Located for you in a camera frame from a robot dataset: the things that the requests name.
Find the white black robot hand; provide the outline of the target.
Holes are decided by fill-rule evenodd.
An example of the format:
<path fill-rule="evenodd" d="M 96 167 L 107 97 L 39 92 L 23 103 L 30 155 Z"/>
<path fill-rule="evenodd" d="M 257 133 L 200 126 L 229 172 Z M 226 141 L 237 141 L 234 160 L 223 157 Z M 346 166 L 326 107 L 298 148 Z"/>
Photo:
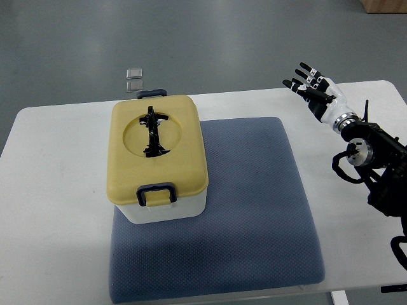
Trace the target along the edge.
<path fill-rule="evenodd" d="M 346 120 L 356 121 L 356 113 L 348 107 L 347 98 L 338 85 L 308 64 L 300 63 L 295 73 L 301 78 L 285 79 L 283 85 L 299 95 L 308 104 L 315 118 L 329 125 L 336 133 Z"/>

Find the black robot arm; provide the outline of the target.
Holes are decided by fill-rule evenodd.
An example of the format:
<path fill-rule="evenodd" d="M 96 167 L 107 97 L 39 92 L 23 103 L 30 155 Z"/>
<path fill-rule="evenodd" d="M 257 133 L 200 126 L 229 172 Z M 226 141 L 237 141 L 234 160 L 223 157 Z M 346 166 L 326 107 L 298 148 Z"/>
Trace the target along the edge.
<path fill-rule="evenodd" d="M 390 136 L 378 124 L 349 112 L 336 118 L 333 130 L 346 141 L 345 151 L 333 157 L 332 169 L 343 180 L 365 184 L 368 204 L 388 217 L 399 217 L 403 235 L 394 237 L 390 247 L 397 261 L 406 267 L 406 146 Z"/>

